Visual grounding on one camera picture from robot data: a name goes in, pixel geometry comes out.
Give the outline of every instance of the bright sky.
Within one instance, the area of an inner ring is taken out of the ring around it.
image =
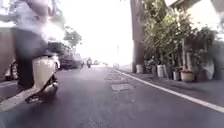
[[[67,23],[83,37],[82,55],[116,58],[117,43],[131,41],[129,0],[63,0],[61,4]]]

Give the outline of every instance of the plant pot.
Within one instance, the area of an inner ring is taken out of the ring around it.
[[[195,79],[195,75],[191,71],[181,71],[181,80],[184,82],[192,82]]]
[[[157,75],[159,78],[165,78],[164,65],[157,65]]]
[[[138,74],[142,74],[144,71],[143,66],[141,64],[137,64],[136,69],[137,69],[136,73],[138,73]]]
[[[180,81],[180,72],[178,71],[173,72],[173,80]]]

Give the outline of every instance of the white scooter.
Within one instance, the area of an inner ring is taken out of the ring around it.
[[[0,28],[0,81],[4,79],[5,72],[14,58],[11,29]],[[10,110],[24,101],[31,103],[54,99],[58,89],[54,74],[58,68],[56,60],[50,55],[33,60],[34,86],[0,102],[0,112]]]

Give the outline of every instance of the person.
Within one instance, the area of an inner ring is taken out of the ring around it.
[[[14,21],[12,28],[18,71],[18,86],[26,90],[34,85],[32,60],[43,56],[47,49],[45,27],[51,16],[49,0],[19,0],[8,15],[0,15],[4,22]]]

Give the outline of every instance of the white road line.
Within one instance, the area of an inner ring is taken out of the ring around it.
[[[161,87],[161,86],[152,84],[152,83],[149,83],[149,82],[147,82],[147,81],[141,80],[141,79],[139,79],[139,78],[136,78],[136,77],[134,77],[134,76],[128,75],[128,74],[123,73],[123,72],[120,72],[120,71],[118,71],[118,70],[114,70],[114,71],[116,71],[116,72],[118,72],[118,73],[121,73],[121,74],[123,74],[123,75],[125,75],[125,76],[127,76],[127,77],[132,78],[132,79],[135,79],[135,80],[137,80],[137,81],[139,81],[139,82],[141,82],[141,83],[144,83],[144,84],[146,84],[146,85],[149,85],[149,86],[151,86],[151,87],[154,87],[154,88],[157,88],[157,89],[162,90],[162,91],[164,91],[164,92],[167,92],[167,93],[176,95],[176,96],[181,97],[181,98],[183,98],[183,99],[189,100],[189,101],[191,101],[191,102],[194,102],[194,103],[196,103],[196,104],[202,105],[202,106],[204,106],[204,107],[210,108],[210,109],[212,109],[212,110],[215,110],[215,111],[218,111],[218,112],[224,114],[224,107],[222,107],[222,106],[215,105],[215,104],[206,102],[206,101],[204,101],[204,100],[200,100],[200,99],[197,99],[197,98],[194,98],[194,97],[191,97],[191,96],[188,96],[188,95],[185,95],[185,94],[182,94],[182,93],[179,93],[179,92],[176,92],[176,91],[173,91],[173,90],[170,90],[170,89],[167,89],[167,88],[164,88],[164,87]]]
[[[4,83],[0,83],[0,88],[5,88],[5,87],[9,87],[12,85],[16,85],[16,82],[4,82]]]

